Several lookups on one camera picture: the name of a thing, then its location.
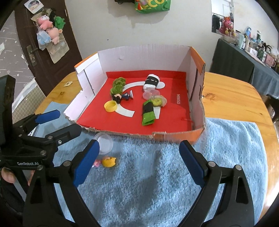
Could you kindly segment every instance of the wallpaper with stars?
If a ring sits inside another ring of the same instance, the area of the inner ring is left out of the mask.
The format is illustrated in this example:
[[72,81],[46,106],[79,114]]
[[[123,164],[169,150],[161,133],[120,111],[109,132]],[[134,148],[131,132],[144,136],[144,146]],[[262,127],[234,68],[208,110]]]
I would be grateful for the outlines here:
[[15,98],[34,78],[18,40],[14,12],[0,31],[0,77],[7,74],[16,78]]

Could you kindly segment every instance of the finger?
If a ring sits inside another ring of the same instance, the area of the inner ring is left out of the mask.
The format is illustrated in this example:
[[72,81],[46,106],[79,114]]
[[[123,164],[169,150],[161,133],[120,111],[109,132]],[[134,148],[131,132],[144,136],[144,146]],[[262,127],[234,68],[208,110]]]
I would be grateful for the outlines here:
[[9,183],[14,183],[16,181],[15,175],[6,167],[3,167],[1,170],[2,177],[5,181]]
[[30,183],[31,183],[31,180],[32,180],[32,177],[33,177],[33,175],[34,175],[34,173],[35,173],[35,170],[31,170],[30,171],[30,179],[29,179],[29,181],[28,181],[28,186],[30,186]]

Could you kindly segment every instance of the yellow lid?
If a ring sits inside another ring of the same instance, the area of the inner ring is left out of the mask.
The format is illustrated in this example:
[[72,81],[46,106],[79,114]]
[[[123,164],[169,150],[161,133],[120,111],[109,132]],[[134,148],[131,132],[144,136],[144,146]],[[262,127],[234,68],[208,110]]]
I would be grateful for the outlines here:
[[107,112],[113,112],[117,109],[116,101],[110,100],[104,104],[104,108]]

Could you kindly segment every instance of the blue gray cloth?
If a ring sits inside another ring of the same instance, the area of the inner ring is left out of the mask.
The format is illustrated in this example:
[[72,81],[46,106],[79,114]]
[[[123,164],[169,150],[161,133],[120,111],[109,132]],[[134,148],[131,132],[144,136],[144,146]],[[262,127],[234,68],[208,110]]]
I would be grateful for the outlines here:
[[[46,112],[67,105],[52,102]],[[44,137],[70,122],[61,114],[59,119],[40,125],[36,136]],[[195,144],[205,158],[219,166],[240,164],[252,193],[255,223],[260,217],[267,190],[267,159],[260,131],[255,123],[206,119],[206,131]],[[59,147],[54,165],[72,160],[82,151],[95,133],[83,131],[78,138]],[[92,168],[78,190],[86,205],[103,227],[176,227],[199,194],[182,158],[178,144],[112,136],[116,157],[112,168]],[[55,185],[61,208],[72,220],[59,185]],[[206,218],[217,209],[223,185]]]
[[248,82],[259,93],[279,99],[279,74],[223,39],[217,42],[210,72]]

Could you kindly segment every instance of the fuzzy blue cloth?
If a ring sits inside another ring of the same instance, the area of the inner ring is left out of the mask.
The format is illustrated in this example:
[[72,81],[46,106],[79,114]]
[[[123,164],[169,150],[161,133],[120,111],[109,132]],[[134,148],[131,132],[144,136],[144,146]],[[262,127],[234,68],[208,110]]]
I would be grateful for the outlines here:
[[[39,126],[36,136],[44,137],[68,126],[63,116],[67,105],[52,102],[46,112],[58,109],[61,117]],[[55,166],[72,160],[95,133],[82,134],[59,147]],[[178,144],[112,136],[116,157],[112,168],[92,168],[78,190],[86,205],[103,227],[176,227],[186,215],[200,187],[195,185],[182,158]],[[260,217],[267,190],[267,159],[260,131],[255,123],[207,118],[206,131],[194,145],[219,166],[243,167],[252,193],[255,223]],[[219,186],[206,220],[211,219],[221,198]],[[72,220],[60,186],[56,192],[67,219]]]

